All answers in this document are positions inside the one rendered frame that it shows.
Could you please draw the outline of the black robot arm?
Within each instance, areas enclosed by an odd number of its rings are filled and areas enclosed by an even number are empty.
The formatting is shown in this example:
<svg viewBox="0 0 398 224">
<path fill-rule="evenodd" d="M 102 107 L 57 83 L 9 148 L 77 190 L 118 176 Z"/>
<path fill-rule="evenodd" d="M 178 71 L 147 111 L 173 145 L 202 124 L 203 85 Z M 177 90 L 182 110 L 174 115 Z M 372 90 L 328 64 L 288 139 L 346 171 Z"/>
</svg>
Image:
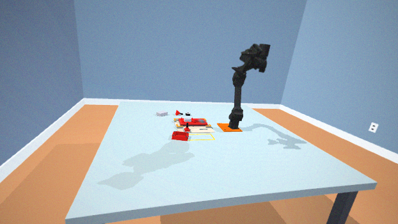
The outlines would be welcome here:
<svg viewBox="0 0 398 224">
<path fill-rule="evenodd" d="M 260 56 L 258 58 L 261 59 L 262 64 L 257 69 L 259 69 L 259 72 L 264 73 L 266 71 L 267 57 L 268 57 L 269 49 L 270 49 L 271 45 L 260 44 L 259 46 L 262 48 L 262 53 L 260 54 Z M 239 59 L 244 63 L 248 57 L 249 56 L 241 55 Z M 243 119 L 243 109 L 241 109 L 241 87 L 244 84 L 245 79 L 246 79 L 246 76 L 243 79 L 239 79 L 237 74 L 234 72 L 234 75 L 232 78 L 233 85 L 235 87 L 234 108 L 232 109 L 231 114 L 228 116 L 228 119 L 230 120 L 228 127 L 231 129 L 239 129 L 238 128 L 239 121 L 242 121 L 242 119 Z"/>
</svg>

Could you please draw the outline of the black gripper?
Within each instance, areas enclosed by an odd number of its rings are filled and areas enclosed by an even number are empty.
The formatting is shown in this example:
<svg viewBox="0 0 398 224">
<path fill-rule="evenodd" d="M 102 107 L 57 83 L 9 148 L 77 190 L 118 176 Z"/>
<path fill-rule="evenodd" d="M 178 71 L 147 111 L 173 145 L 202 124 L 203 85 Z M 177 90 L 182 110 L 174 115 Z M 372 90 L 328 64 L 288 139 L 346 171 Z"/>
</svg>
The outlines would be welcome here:
<svg viewBox="0 0 398 224">
<path fill-rule="evenodd" d="M 232 69 L 235 71 L 239 79 L 243 79 L 245 77 L 246 68 L 249 68 L 250 70 L 254 68 L 254 70 L 256 70 L 261 66 L 262 61 L 260 58 L 258 58 L 261 53 L 262 53 L 262 48 L 258 44 L 253 44 L 252 46 L 250 46 L 248 50 L 241 52 L 242 55 L 249 57 L 246 59 L 242 67 L 232 67 Z"/>
</svg>

